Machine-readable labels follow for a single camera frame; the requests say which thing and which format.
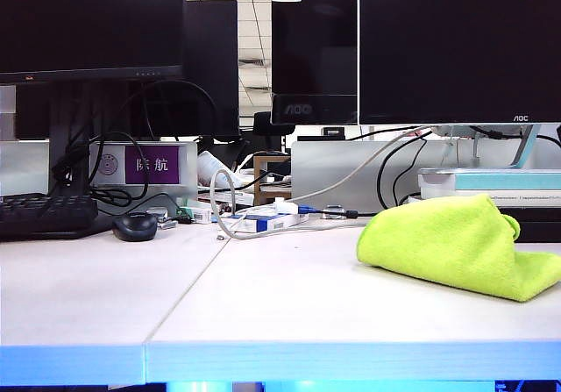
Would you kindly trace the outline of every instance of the cleaning cloth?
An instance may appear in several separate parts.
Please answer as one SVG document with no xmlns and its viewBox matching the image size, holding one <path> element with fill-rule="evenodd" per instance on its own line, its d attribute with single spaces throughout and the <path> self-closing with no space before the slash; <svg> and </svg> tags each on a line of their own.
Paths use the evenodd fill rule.
<svg viewBox="0 0 561 392">
<path fill-rule="evenodd" d="M 374 267 L 525 302 L 561 280 L 561 256 L 515 250 L 520 226 L 487 195 L 384 210 L 363 230 L 358 259 Z"/>
</svg>

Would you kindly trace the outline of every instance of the computer mouse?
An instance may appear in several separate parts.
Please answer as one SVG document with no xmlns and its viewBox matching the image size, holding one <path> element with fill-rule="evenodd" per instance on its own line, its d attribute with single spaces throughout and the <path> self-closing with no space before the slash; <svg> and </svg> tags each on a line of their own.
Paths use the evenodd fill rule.
<svg viewBox="0 0 561 392">
<path fill-rule="evenodd" d="M 158 219 L 147 212 L 132 212 L 113 220 L 113 234 L 123 241 L 152 240 L 158 230 Z"/>
</svg>

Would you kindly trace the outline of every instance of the desk surface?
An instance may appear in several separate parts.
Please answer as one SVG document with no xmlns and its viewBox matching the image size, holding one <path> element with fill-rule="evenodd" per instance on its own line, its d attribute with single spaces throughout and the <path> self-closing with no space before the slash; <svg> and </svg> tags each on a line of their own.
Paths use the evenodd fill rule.
<svg viewBox="0 0 561 392">
<path fill-rule="evenodd" d="M 516 303 L 420 281 L 357 262 L 359 233 L 232 240 L 153 337 L 149 379 L 561 375 L 561 284 Z"/>
<path fill-rule="evenodd" d="M 143 382 L 144 343 L 225 246 L 215 233 L 0 245 L 0 384 Z"/>
<path fill-rule="evenodd" d="M 515 303 L 365 267 L 359 231 L 2 244 L 0 384 L 561 376 L 561 285 Z"/>
</svg>

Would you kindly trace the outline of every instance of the keyboard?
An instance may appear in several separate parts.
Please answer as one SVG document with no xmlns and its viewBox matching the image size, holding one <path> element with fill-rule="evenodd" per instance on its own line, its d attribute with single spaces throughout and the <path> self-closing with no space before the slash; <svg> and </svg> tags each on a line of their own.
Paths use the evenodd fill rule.
<svg viewBox="0 0 561 392">
<path fill-rule="evenodd" d="M 5 196 L 0 202 L 0 238 L 73 232 L 90 227 L 97 203 L 89 196 Z"/>
</svg>

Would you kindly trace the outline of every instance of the computer monitor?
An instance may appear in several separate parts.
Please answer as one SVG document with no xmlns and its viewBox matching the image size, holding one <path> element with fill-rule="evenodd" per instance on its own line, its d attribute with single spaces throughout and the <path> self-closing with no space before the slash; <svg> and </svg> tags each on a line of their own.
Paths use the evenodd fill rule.
<svg viewBox="0 0 561 392">
<path fill-rule="evenodd" d="M 357 0 L 272 2 L 274 124 L 357 123 Z"/>
<path fill-rule="evenodd" d="M 162 83 L 131 105 L 131 128 L 148 136 L 142 104 L 155 136 L 238 136 L 238 4 L 231 0 L 189 1 L 185 9 L 183 79 L 207 91 L 217 110 L 182 84 Z M 139 89 L 131 86 L 131 91 Z"/>
<path fill-rule="evenodd" d="M 362 125 L 561 119 L 561 0 L 360 0 Z"/>
<path fill-rule="evenodd" d="M 0 83 L 181 75 L 184 0 L 0 0 Z"/>
</svg>

